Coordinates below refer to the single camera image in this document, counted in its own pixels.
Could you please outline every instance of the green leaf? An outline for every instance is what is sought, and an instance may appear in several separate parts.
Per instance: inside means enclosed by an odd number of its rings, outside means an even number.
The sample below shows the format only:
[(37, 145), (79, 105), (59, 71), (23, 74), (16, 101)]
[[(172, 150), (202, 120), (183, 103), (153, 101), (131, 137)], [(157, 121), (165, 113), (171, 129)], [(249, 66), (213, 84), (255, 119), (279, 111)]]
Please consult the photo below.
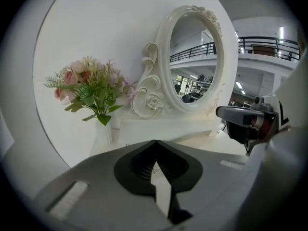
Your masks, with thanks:
[(107, 105), (108, 105), (108, 106), (114, 106), (115, 102), (116, 102), (115, 99), (109, 100), (109, 101), (107, 102)]
[(82, 108), (81, 104), (79, 103), (73, 103), (70, 106), (66, 107), (64, 110), (65, 111), (71, 111), (71, 112), (76, 112)]
[(91, 96), (91, 87), (87, 86), (86, 84), (75, 86), (75, 89), (80, 99)]
[(94, 97), (93, 97), (93, 96), (86, 97), (86, 98), (82, 99), (82, 101), (83, 101), (86, 105), (91, 106), (91, 105), (93, 104)]
[(60, 81), (58, 77), (54, 77), (54, 76), (48, 76), (45, 79), (49, 82), (55, 82), (55, 83), (59, 83)]
[(112, 88), (111, 92), (113, 94), (114, 97), (117, 97), (120, 94), (119, 88)]
[(105, 101), (105, 90), (101, 90), (100, 91), (100, 95), (99, 95), (99, 98), (100, 98), (100, 105), (103, 105), (104, 101)]
[(78, 110), (80, 110), (80, 109), (82, 109), (82, 106), (76, 106), (76, 107), (74, 107), (72, 110), (71, 110), (71, 112), (77, 112)]
[(81, 101), (80, 101), (80, 98), (79, 97), (76, 97), (75, 99), (73, 99), (72, 101), (71, 101), (71, 103), (80, 103)]
[(104, 125), (106, 126), (107, 123), (110, 121), (111, 116), (110, 115), (105, 115), (105, 114), (101, 114), (97, 116), (97, 119)]
[(49, 87), (49, 88), (61, 88), (64, 90), (71, 90), (71, 91), (75, 91), (75, 87), (74, 86), (68, 86), (66, 85), (64, 82), (48, 82), (47, 84), (44, 84), (45, 87)]
[(84, 118), (82, 119), (83, 121), (89, 121), (90, 119), (94, 118), (95, 115), (91, 115), (91, 116), (88, 116), (87, 118)]
[(119, 79), (117, 79), (117, 83), (115, 85), (115, 88), (121, 87), (123, 81), (125, 81), (125, 79), (123, 77), (120, 77)]
[(88, 107), (89, 109), (91, 109), (91, 110), (93, 110), (94, 112), (95, 112), (95, 114), (97, 114), (98, 112), (97, 112), (97, 107), (94, 105), (94, 104), (92, 104), (90, 107)]
[(128, 90), (129, 90), (129, 86), (125, 86), (125, 87), (123, 88), (123, 93), (127, 93)]
[(115, 105), (115, 106), (112, 106), (112, 107), (109, 107), (108, 111), (111, 113), (119, 108), (121, 108), (123, 105)]
[(66, 107), (64, 110), (65, 110), (65, 111), (70, 111), (75, 105), (76, 105), (76, 104), (73, 103), (73, 104), (71, 104), (70, 106)]

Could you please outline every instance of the white column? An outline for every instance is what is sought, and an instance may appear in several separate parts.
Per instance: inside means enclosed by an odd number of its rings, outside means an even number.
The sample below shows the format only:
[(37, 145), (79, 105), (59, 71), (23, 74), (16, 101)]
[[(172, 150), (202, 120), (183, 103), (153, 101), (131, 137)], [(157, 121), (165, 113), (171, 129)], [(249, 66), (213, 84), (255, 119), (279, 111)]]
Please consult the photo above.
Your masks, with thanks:
[(278, 89), (278, 87), (280, 86), (280, 83), (281, 83), (281, 75), (275, 73), (274, 74), (274, 83), (273, 83), (273, 92), (275, 92)]

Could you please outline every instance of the white wall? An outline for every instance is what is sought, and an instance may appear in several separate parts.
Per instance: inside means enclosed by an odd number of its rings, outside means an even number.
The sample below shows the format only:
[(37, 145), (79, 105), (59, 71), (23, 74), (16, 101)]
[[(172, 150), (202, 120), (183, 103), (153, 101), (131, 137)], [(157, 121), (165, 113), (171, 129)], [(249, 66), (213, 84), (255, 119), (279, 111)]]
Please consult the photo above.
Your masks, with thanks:
[(186, 40), (177, 44), (175, 47), (172, 48), (172, 51), (170, 51), (170, 56), (172, 56), (176, 53), (179, 53), (181, 51), (185, 51), (187, 49), (190, 49), (192, 47), (201, 45), (201, 35), (202, 35), (201, 32), (198, 32), (194, 36), (187, 38)]
[(33, 93), (34, 47), (53, 1), (28, 0), (24, 3), (0, 50), (0, 106), (14, 139), (1, 165), (13, 186), (30, 198), (69, 169), (44, 133)]
[(284, 27), (284, 38), (297, 42), (297, 23), (285, 17), (254, 17), (232, 21), (239, 37), (265, 36), (279, 38), (279, 28)]
[(237, 67), (236, 37), (218, 0), (57, 0), (41, 28), (34, 59), (34, 90), (38, 112), (55, 148), (70, 165), (79, 163), (93, 145), (94, 124), (81, 121), (86, 114), (70, 114), (43, 88), (45, 76), (86, 55), (115, 67), (132, 81), (143, 73), (142, 50), (154, 41), (162, 19), (175, 8), (195, 4), (212, 10), (221, 25), (228, 68), (222, 74), (224, 91), (219, 105), (227, 104)]
[(198, 32), (195, 35), (193, 35), (193, 36), (185, 39), (184, 41), (178, 43), (176, 46), (170, 45), (170, 56), (172, 56), (176, 53), (179, 53), (181, 51), (188, 50), (192, 47), (201, 45), (201, 44), (210, 43), (212, 41), (214, 41), (213, 36), (210, 34), (210, 32), (208, 30)]

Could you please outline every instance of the ornate white mirror frame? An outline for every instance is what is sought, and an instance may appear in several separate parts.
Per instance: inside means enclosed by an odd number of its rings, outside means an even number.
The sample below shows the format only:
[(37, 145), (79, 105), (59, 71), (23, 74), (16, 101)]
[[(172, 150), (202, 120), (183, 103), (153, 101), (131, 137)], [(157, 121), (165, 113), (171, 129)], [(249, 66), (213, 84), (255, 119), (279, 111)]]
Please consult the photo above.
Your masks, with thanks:
[[(177, 21), (183, 16), (194, 16), (199, 19), (213, 36), (217, 50), (217, 66), (211, 86), (198, 101), (184, 103), (175, 92), (169, 66), (169, 48), (172, 31)], [(137, 94), (132, 100), (131, 107), (138, 116), (149, 118), (158, 113), (169, 113), (177, 110), (192, 113), (204, 108), (221, 86), (224, 62), (222, 32), (216, 16), (210, 10), (197, 6), (181, 6), (171, 12), (162, 21), (156, 34), (155, 42), (149, 42), (145, 49), (148, 57), (143, 58), (145, 70), (137, 85)]]

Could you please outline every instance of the balcony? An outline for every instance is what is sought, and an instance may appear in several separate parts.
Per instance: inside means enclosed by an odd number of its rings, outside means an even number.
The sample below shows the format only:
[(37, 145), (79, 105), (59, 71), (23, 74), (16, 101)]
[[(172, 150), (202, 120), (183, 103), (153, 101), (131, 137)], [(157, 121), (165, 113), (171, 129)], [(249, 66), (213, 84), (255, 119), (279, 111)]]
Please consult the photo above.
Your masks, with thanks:
[[(271, 56), (296, 63), (300, 59), (297, 42), (272, 37), (239, 37), (239, 54)], [(196, 56), (216, 55), (214, 42), (198, 45), (170, 56), (170, 63)]]

